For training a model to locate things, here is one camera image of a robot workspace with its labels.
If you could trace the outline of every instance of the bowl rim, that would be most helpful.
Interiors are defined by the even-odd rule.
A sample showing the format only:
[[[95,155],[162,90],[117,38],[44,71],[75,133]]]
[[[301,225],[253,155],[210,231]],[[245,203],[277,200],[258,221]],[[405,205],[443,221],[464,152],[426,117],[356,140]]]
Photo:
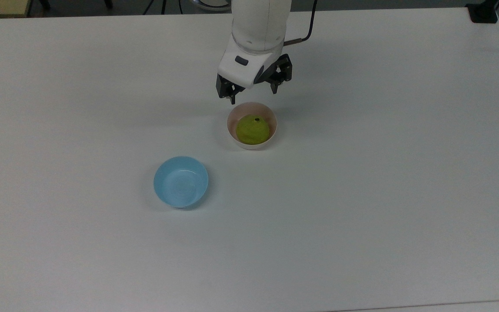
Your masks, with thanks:
[[[232,115],[232,113],[240,108],[240,107],[243,107],[245,105],[250,105],[250,104],[257,104],[257,105],[261,105],[262,107],[264,107],[265,109],[267,109],[270,113],[271,113],[271,117],[274,119],[275,121],[275,128],[273,130],[273,133],[269,136],[269,138],[265,141],[265,142],[261,142],[259,144],[245,144],[243,142],[241,142],[237,136],[233,135],[231,132],[230,132],[230,117]],[[269,141],[271,141],[271,139],[275,136],[277,130],[279,129],[279,120],[277,119],[277,115],[275,114],[275,112],[267,105],[263,104],[263,103],[260,103],[260,102],[257,102],[257,101],[246,101],[244,103],[241,103],[241,104],[238,104],[236,107],[234,107],[230,113],[228,114],[228,117],[226,119],[226,127],[227,127],[227,131],[228,131],[228,134],[230,135],[230,137],[232,137],[232,139],[234,139],[234,141],[236,142],[236,144],[238,144],[238,146],[240,146],[241,148],[244,148],[244,149],[247,149],[247,150],[257,150],[258,148],[264,146],[265,144],[267,144]]]
[[[163,198],[161,198],[161,196],[159,196],[159,193],[157,192],[157,182],[159,181],[161,184],[163,184],[163,180],[164,179],[159,179],[158,180],[158,173],[159,173],[159,170],[161,170],[161,168],[167,163],[167,162],[170,162],[174,159],[178,159],[178,158],[184,158],[184,159],[188,159],[190,161],[193,161],[195,162],[196,164],[198,164],[199,166],[201,166],[203,168],[202,172],[204,174],[204,182],[205,182],[205,186],[204,186],[204,191],[202,192],[201,196],[200,197],[197,197],[194,201],[192,201],[191,203],[187,204],[187,205],[172,205],[170,203],[168,203],[166,200],[164,200]],[[197,202],[200,201],[200,199],[202,199],[205,195],[205,193],[207,193],[207,189],[209,187],[209,173],[207,172],[207,168],[205,168],[204,164],[202,162],[200,162],[199,160],[197,160],[196,158],[194,157],[190,157],[190,156],[174,156],[172,158],[169,158],[167,160],[165,160],[160,166],[159,168],[157,168],[157,170],[155,171],[155,175],[154,175],[154,178],[153,178],[153,188],[154,188],[154,192],[155,194],[157,195],[157,197],[165,204],[169,205],[170,207],[173,207],[173,208],[186,208],[186,207],[190,207],[194,204],[196,204]]]

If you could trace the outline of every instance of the pear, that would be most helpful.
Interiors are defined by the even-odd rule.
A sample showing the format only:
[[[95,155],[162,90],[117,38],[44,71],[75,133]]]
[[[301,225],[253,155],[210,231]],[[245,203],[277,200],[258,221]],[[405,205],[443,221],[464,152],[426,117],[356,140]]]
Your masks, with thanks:
[[[236,125],[236,136],[244,144],[261,144],[269,139],[269,124],[259,115],[246,115]]]

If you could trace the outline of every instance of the pink bowl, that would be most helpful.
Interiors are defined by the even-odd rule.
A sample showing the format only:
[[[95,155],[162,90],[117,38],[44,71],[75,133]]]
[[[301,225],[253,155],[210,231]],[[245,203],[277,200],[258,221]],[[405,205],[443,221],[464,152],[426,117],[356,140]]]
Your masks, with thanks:
[[[240,119],[246,115],[259,115],[265,118],[265,121],[269,124],[269,138],[265,142],[251,145],[244,144],[238,140],[238,136],[236,136],[236,126],[238,125]],[[232,136],[234,142],[236,142],[238,146],[247,150],[259,150],[266,146],[275,135],[275,132],[277,131],[277,117],[269,107],[261,103],[248,102],[237,105],[234,109],[232,109],[232,112],[228,115],[226,126],[228,127],[230,136]]]

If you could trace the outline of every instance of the bowl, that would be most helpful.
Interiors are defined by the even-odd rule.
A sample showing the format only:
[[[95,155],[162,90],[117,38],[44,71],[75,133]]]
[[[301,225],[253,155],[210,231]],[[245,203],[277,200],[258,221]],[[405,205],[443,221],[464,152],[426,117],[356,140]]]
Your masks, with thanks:
[[[153,179],[159,199],[174,208],[187,208],[197,203],[204,196],[208,183],[204,165],[186,156],[163,162]]]
[[[261,144],[244,144],[240,142],[238,136],[236,136],[236,126],[238,125],[240,119],[246,115],[259,115],[269,124],[269,138],[265,142]],[[275,116],[275,113],[273,113],[273,111],[266,105],[256,102],[248,102],[237,105],[234,109],[232,109],[232,112],[230,112],[226,120],[226,126],[230,136],[232,136],[234,142],[238,146],[247,150],[259,150],[265,147],[275,135],[275,132],[277,131],[277,117]]]

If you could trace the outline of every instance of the chair leg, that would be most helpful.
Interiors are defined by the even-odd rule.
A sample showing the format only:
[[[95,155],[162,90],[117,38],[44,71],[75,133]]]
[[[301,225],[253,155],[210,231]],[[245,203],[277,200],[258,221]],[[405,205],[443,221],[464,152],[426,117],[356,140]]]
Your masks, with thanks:
[[[49,1],[47,0],[40,0],[40,3],[42,4],[44,10],[49,10],[51,8]]]

